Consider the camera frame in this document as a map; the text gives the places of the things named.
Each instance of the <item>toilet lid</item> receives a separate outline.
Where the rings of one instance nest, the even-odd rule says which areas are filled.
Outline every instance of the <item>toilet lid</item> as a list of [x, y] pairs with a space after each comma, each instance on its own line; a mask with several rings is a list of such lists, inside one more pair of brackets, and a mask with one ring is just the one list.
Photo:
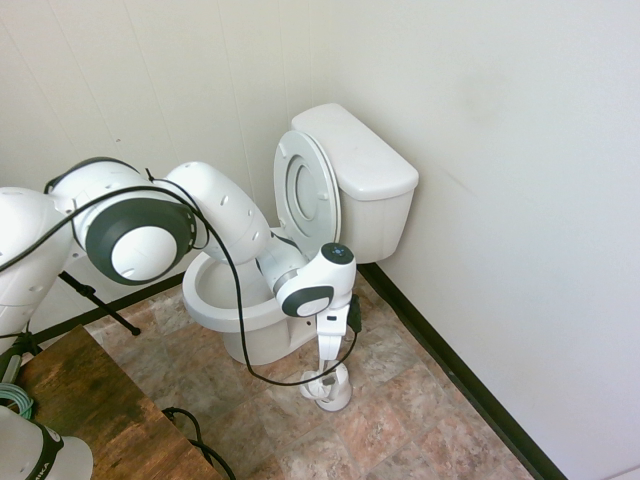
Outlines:
[[274, 160], [280, 225], [311, 260], [340, 237], [338, 183], [322, 148], [305, 133], [284, 134]]

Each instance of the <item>white toilet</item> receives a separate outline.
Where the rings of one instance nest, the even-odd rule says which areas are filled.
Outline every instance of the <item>white toilet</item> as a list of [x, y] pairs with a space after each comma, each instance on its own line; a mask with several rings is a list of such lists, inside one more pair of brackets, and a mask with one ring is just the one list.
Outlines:
[[[280, 227], [308, 259], [329, 242], [347, 245], [357, 263], [377, 262], [398, 245], [418, 172], [337, 104], [296, 116], [274, 160]], [[255, 262], [237, 266], [247, 350], [252, 364], [274, 362], [316, 336], [315, 320], [285, 315]], [[182, 283], [190, 315], [223, 332], [225, 348], [244, 363], [233, 277], [201, 253]]]

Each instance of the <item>toilet tank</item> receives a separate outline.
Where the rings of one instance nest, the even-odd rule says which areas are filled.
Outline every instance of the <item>toilet tank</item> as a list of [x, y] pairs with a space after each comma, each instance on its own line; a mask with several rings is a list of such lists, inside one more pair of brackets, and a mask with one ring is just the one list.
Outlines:
[[358, 263], [390, 256], [407, 220], [418, 171], [335, 103], [297, 115], [291, 127], [312, 137], [333, 167], [340, 191], [339, 242]]

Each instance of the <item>toilet base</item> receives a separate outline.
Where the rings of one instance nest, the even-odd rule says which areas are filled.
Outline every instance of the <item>toilet base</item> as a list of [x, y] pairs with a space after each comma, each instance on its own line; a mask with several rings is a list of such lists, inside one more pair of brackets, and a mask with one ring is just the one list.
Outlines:
[[[266, 365], [286, 357], [309, 340], [316, 338], [315, 317], [286, 317], [282, 321], [259, 330], [246, 332], [247, 353], [251, 365]], [[246, 363], [239, 332], [222, 334], [224, 347], [231, 358]]]

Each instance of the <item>brown floor tile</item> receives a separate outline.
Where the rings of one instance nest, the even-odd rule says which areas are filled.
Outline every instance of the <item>brown floor tile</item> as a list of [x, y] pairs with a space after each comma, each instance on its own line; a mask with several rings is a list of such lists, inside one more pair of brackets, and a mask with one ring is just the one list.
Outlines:
[[328, 425], [310, 431], [276, 453], [287, 480], [357, 480], [358, 469]]
[[204, 423], [202, 437], [225, 459], [238, 478], [246, 478], [273, 454], [271, 440], [249, 401]]
[[358, 336], [359, 346], [352, 354], [360, 362], [371, 383], [380, 386], [413, 366], [418, 357], [400, 339], [392, 326], [378, 327]]
[[389, 380], [381, 387], [381, 393], [412, 437], [431, 429], [455, 410], [422, 363]]
[[[299, 377], [287, 378], [295, 382]], [[327, 420], [329, 413], [304, 398], [298, 387], [271, 386], [253, 398], [274, 448], [282, 448]]]
[[496, 468], [485, 480], [516, 480], [516, 477], [504, 465]]
[[147, 301], [121, 310], [120, 315], [138, 327], [140, 335], [132, 335], [129, 330], [109, 316], [85, 327], [116, 362], [132, 349], [153, 344], [162, 336]]
[[[238, 378], [242, 382], [249, 395], [256, 395], [269, 388], [269, 384], [254, 377], [247, 370], [246, 365], [234, 361], [234, 368]], [[310, 340], [298, 350], [290, 353], [280, 360], [268, 365], [253, 366], [253, 370], [263, 377], [278, 382], [283, 382], [285, 378], [297, 376], [297, 380], [306, 370], [318, 369], [318, 344], [316, 340]]]
[[192, 323], [164, 337], [173, 368], [182, 374], [199, 370], [220, 358], [229, 358], [222, 335]]
[[331, 416], [331, 423], [363, 473], [410, 440], [381, 395], [352, 401], [344, 410]]
[[[161, 408], [194, 413], [208, 443], [248, 480], [532, 480], [444, 371], [358, 273], [363, 332], [345, 364], [351, 403], [327, 413], [297, 387], [270, 386], [229, 357], [222, 337], [194, 323], [180, 286], [87, 330]], [[353, 334], [341, 347], [342, 356]], [[271, 365], [274, 380], [318, 368], [317, 342]], [[191, 422], [178, 426], [195, 438]]]
[[116, 363], [152, 400], [165, 396], [177, 382], [161, 339], [122, 353]]
[[509, 452], [507, 459], [504, 461], [504, 466], [513, 473], [516, 480], [533, 480], [533, 476], [511, 452]]
[[149, 299], [158, 328], [164, 335], [194, 323], [182, 302], [181, 289], [178, 285]]
[[196, 416], [206, 414], [217, 418], [248, 399], [229, 357], [219, 358], [215, 364], [179, 378], [178, 388], [184, 403], [177, 406]]
[[438, 475], [411, 442], [375, 467], [366, 480], [439, 480]]
[[271, 456], [251, 470], [246, 480], [285, 480], [285, 477], [278, 460]]
[[500, 464], [484, 435], [458, 414], [441, 420], [416, 444], [442, 480], [480, 480]]

